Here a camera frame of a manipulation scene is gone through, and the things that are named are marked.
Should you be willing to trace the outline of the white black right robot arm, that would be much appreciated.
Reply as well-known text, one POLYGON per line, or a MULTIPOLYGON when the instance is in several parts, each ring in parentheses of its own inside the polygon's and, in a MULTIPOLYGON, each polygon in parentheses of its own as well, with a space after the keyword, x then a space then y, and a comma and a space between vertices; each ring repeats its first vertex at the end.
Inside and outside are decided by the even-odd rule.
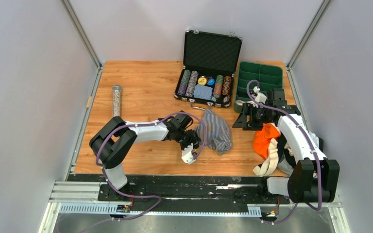
POLYGON ((258 189, 263 202, 282 195, 294 203, 323 203, 335 198, 340 167, 321 150, 322 140, 306 130, 295 105, 288 105, 283 89, 272 89, 265 96, 258 87, 247 90, 250 101, 233 128, 255 131, 253 150, 264 158, 253 172, 266 181, 258 189))

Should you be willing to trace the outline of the grey striped underwear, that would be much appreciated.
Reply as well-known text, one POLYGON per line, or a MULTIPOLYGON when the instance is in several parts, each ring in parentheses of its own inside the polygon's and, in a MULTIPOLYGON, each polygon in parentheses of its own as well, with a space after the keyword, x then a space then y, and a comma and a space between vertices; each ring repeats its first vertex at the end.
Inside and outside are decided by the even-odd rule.
POLYGON ((211 109, 203 112, 202 124, 199 124, 195 131, 203 142, 204 133, 206 140, 204 146, 213 149, 218 155, 224 155, 233 147, 231 127, 219 115, 211 109))

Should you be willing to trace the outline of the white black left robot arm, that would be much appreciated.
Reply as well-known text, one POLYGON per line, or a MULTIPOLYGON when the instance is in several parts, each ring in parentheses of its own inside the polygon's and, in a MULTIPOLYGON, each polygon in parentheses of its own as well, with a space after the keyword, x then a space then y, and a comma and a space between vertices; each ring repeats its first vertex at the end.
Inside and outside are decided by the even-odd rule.
POLYGON ((197 117, 184 111, 150 122, 129 122, 112 117, 89 142, 96 164, 111 184, 111 195, 117 200, 129 196, 129 187, 122 162, 133 144, 146 141, 175 141, 181 148, 184 163, 194 163, 201 152, 204 136, 189 126, 197 117))

